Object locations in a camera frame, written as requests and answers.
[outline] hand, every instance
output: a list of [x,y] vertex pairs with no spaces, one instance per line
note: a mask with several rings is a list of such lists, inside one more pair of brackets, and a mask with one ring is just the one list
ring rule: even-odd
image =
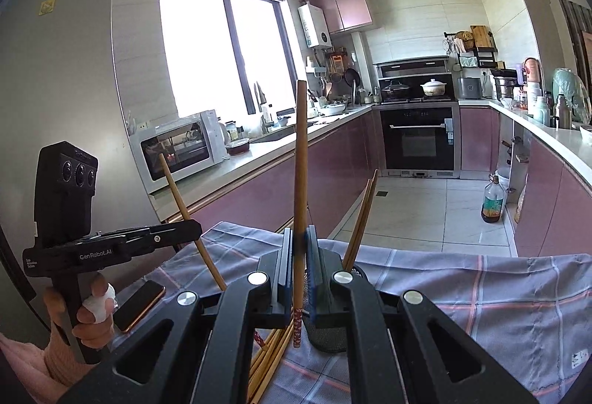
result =
[[[107,288],[108,283],[101,274],[91,284],[91,291],[95,297],[104,296]],[[49,287],[43,294],[43,301],[45,302],[51,320],[59,324],[61,314],[66,311],[66,303],[63,297],[54,288]],[[106,299],[105,310],[107,311],[107,319],[99,324],[95,324],[95,316],[90,310],[85,307],[79,308],[76,318],[80,323],[74,326],[72,335],[81,339],[82,344],[91,349],[105,347],[115,335],[112,317],[114,308],[115,303],[113,299]]]

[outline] white bandage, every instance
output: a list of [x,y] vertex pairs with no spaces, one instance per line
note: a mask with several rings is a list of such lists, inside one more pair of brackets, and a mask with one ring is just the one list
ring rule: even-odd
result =
[[108,298],[112,298],[113,302],[115,303],[115,306],[117,306],[116,300],[115,300],[115,289],[113,288],[113,286],[111,284],[109,284],[109,288],[107,289],[107,292],[105,293],[104,296],[102,296],[102,297],[90,296],[82,303],[82,305],[85,308],[87,308],[88,310],[90,310],[93,313],[93,315],[95,316],[95,324],[99,324],[107,318],[107,310],[105,309],[105,300],[107,300]]

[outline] yellow sticker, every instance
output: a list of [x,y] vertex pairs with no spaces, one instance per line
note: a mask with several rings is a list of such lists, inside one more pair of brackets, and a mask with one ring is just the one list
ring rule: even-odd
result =
[[39,16],[43,14],[48,14],[53,11],[53,7],[55,6],[56,0],[46,0],[41,2],[41,6],[39,7]]

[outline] oven handle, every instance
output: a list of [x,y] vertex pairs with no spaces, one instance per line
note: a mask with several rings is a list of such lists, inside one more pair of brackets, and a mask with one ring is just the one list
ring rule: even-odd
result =
[[446,128],[445,123],[441,123],[440,125],[412,125],[409,127],[396,127],[395,125],[389,125],[391,130],[397,130],[399,128]]

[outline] metal screw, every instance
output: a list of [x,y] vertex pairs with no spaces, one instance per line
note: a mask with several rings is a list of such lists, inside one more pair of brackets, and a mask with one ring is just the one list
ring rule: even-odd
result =
[[177,297],[177,303],[179,305],[191,305],[197,299],[197,295],[193,292],[183,292]]
[[353,280],[353,277],[349,272],[340,271],[333,274],[333,279],[340,284],[348,284]]
[[260,286],[267,282],[267,274],[263,272],[253,272],[248,276],[249,282],[254,286]]
[[405,295],[403,295],[403,298],[409,302],[410,304],[421,304],[421,301],[423,301],[423,297],[421,296],[421,294],[417,291],[417,290],[410,290],[408,292],[405,292]]

